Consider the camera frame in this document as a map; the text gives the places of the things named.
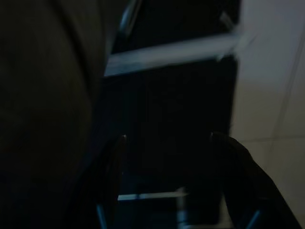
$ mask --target tile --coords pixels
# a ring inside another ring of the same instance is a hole
[[[305,136],[305,45],[295,73],[287,110],[280,127],[280,137]]]
[[[295,215],[305,214],[305,138],[274,141],[266,166]]]
[[[241,142],[248,149],[253,160],[265,170],[272,141]]]
[[[286,95],[303,30],[300,0],[245,0],[243,33],[249,44],[238,52],[231,136],[271,138]]]

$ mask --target metal bar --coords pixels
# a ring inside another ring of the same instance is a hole
[[[177,190],[177,192],[180,192],[181,195],[177,198],[177,223],[178,223],[178,229],[184,229],[186,226],[187,221],[187,215],[185,210],[185,203],[184,203],[184,187],[181,187]]]
[[[159,193],[145,193],[145,194],[129,194],[119,195],[118,201],[136,200],[136,199],[159,199],[159,198],[177,198],[186,196],[187,194],[181,192],[159,192]]]
[[[113,54],[104,76],[223,57],[234,53],[240,38],[238,33],[231,33]]]

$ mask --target wall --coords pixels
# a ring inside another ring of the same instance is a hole
[[[244,0],[231,136],[277,184],[305,228],[305,1]]]

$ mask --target white tile wall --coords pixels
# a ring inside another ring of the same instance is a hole
[[[244,0],[231,135],[272,138],[291,77],[304,22],[303,0]]]
[[[277,133],[279,137],[305,137],[305,45],[295,72],[283,123]]]
[[[250,152],[253,160],[262,168],[266,169],[268,155],[271,150],[272,141],[241,142]]]
[[[305,1],[244,0],[242,8],[241,28],[252,42],[238,53],[231,136],[305,228]]]

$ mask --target grout line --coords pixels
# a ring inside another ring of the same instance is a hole
[[[291,93],[292,93],[293,84],[295,82],[298,67],[300,65],[304,44],[305,44],[305,24],[303,25],[303,31],[302,31],[300,43],[299,43],[298,49],[297,49],[296,54],[295,54],[295,61],[293,63],[291,73],[290,73],[290,77],[289,77],[289,80],[288,80],[288,83],[287,83],[286,94],[283,98],[282,106],[281,106],[281,109],[280,109],[280,112],[279,112],[279,116],[277,117],[277,120],[276,120],[276,123],[275,123],[275,126],[274,126],[274,130],[273,130],[273,134],[272,134],[274,139],[276,139],[276,135],[279,133],[281,125],[282,125],[283,120],[285,118],[285,114],[286,114],[286,111],[287,111],[287,108],[288,108],[290,96],[291,96]],[[269,157],[266,160],[266,168],[268,168],[268,165],[271,163],[270,160],[271,160],[271,158],[273,156],[273,153],[274,153],[273,149],[274,149],[274,141],[272,141],[272,143],[271,143],[271,147],[270,147],[270,151],[269,151]]]

